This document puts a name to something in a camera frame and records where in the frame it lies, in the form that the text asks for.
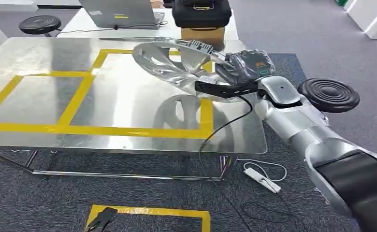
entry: black case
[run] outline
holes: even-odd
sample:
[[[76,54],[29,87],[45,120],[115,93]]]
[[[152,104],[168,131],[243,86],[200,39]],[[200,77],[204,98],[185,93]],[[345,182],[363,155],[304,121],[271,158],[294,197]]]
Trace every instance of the black case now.
[[[219,1],[223,0],[181,0],[181,2],[186,6],[192,6],[194,4],[210,4]]]
[[[210,10],[196,10],[182,1],[175,0],[172,10],[175,23],[180,28],[222,28],[232,15],[228,0],[214,2]]]

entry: metal table top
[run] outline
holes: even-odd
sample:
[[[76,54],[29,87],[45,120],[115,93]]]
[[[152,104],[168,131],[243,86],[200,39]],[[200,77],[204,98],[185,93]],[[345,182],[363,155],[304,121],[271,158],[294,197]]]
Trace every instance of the metal table top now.
[[[131,56],[141,42],[10,38],[0,47],[0,146],[196,152],[213,129],[248,110],[243,102],[199,100],[151,76]],[[242,49],[227,41],[224,52]],[[251,114],[204,151],[266,149],[261,121]]]

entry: yellow floor marking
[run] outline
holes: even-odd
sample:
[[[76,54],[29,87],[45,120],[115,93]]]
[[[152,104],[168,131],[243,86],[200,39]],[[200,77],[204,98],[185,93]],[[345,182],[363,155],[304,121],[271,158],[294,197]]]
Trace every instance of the yellow floor marking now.
[[[82,134],[82,135],[114,135],[114,136],[141,136],[162,138],[205,139],[213,131],[213,104],[210,100],[201,99],[200,123],[197,130],[186,129],[156,129],[156,128],[117,128],[69,125],[77,110],[93,84],[94,69],[102,67],[108,54],[132,54],[132,50],[103,49],[99,52],[92,67],[87,71],[51,71],[51,73],[30,74],[27,76],[50,77],[81,77],[79,85],[65,111],[57,124],[25,124],[25,123],[0,123],[0,131],[34,132],[54,134]],[[179,51],[170,51],[170,55],[178,56]],[[212,62],[203,65],[203,69],[212,71]],[[0,104],[8,97],[13,89],[20,83],[24,76],[15,76],[0,92]]]
[[[133,137],[138,136],[138,137],[179,138],[179,139],[180,138],[181,139],[205,139],[209,135],[203,130],[95,127],[95,126],[5,123],[5,122],[0,122],[0,131],[51,133],[51,134],[133,136]]]
[[[26,76],[50,76],[50,77],[84,77],[89,76],[89,72],[82,71],[51,71],[50,73],[30,74]]]
[[[127,206],[111,206],[111,205],[96,205],[93,204],[89,217],[87,218],[86,226],[93,221],[105,208],[110,207],[117,209],[120,214],[145,214],[145,215],[161,215],[161,216],[177,216],[177,217],[191,217],[202,219],[202,232],[211,231],[211,217],[208,211],[188,210],[188,209],[166,209],[166,208],[146,208],[146,207],[127,207]]]
[[[0,91],[0,104],[11,94],[13,89],[22,81],[23,76],[15,76],[12,80]]]
[[[200,102],[200,130],[207,138],[213,132],[213,102],[205,99]]]
[[[73,95],[71,101],[69,102],[68,106],[66,107],[63,114],[60,116],[57,125],[69,125],[72,121],[74,115],[76,114],[77,110],[79,109],[80,105],[83,102],[83,99],[87,95],[90,87],[93,84],[94,76],[88,75],[84,76],[82,83],[80,83],[79,88]]]

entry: silver robot arm segment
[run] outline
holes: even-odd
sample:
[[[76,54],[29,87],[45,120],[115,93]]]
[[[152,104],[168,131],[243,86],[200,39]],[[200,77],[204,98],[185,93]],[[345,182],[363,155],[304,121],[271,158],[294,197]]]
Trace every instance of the silver robot arm segment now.
[[[336,134],[284,77],[258,80],[255,112],[304,161],[308,175],[333,208],[377,232],[377,154]]]

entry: white power strip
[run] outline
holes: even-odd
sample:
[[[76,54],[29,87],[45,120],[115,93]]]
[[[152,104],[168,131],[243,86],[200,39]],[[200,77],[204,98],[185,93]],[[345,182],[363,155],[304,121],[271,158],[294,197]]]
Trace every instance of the white power strip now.
[[[245,169],[244,173],[247,174],[249,177],[253,178],[258,183],[262,184],[264,187],[266,187],[273,193],[279,193],[279,191],[281,190],[280,186],[278,186],[276,183],[272,182],[267,177],[261,175],[259,172],[255,171],[252,168]]]

